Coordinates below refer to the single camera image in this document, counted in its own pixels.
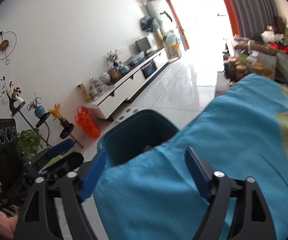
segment teal trash bin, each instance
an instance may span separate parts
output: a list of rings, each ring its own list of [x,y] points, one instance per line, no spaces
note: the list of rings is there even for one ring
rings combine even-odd
[[[107,152],[106,168],[122,165],[144,152],[146,146],[155,147],[178,132],[167,118],[151,109],[139,111],[105,133],[97,144],[97,151]]]

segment orange curtain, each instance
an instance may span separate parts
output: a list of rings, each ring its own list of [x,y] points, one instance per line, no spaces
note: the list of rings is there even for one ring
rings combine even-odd
[[[188,42],[187,42],[183,27],[181,25],[181,22],[179,21],[179,18],[178,18],[177,14],[176,14],[176,11],[175,11],[175,9],[174,9],[174,7],[172,5],[172,2],[170,0],[166,0],[166,1],[167,1],[168,5],[170,7],[170,10],[172,11],[172,13],[174,15],[174,18],[175,18],[175,21],[177,23],[177,27],[178,27],[178,30],[179,30],[179,34],[183,38],[184,49],[185,49],[185,51],[187,51],[189,49],[189,45],[188,45]]]
[[[233,0],[224,0],[224,2],[227,8],[229,20],[231,22],[231,30],[233,32],[233,35],[237,34],[241,36],[239,21]]]

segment white tv stand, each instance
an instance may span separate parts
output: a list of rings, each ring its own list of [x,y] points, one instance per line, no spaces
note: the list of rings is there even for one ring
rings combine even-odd
[[[145,79],[141,67],[153,60],[157,70]],[[151,56],[118,80],[97,100],[85,105],[95,117],[108,119],[118,106],[124,102],[132,102],[145,87],[168,65],[165,49],[154,51]]]

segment monitor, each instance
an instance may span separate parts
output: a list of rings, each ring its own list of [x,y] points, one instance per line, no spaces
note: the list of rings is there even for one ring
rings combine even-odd
[[[146,53],[146,51],[151,49],[151,45],[149,45],[147,38],[143,38],[141,40],[138,40],[135,43],[136,43],[136,46],[139,49],[139,51],[144,51]]]

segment speaker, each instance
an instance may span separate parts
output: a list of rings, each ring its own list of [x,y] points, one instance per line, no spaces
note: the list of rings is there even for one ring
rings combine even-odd
[[[15,120],[0,119],[0,182],[3,190],[8,190],[22,174],[23,158],[17,142]]]

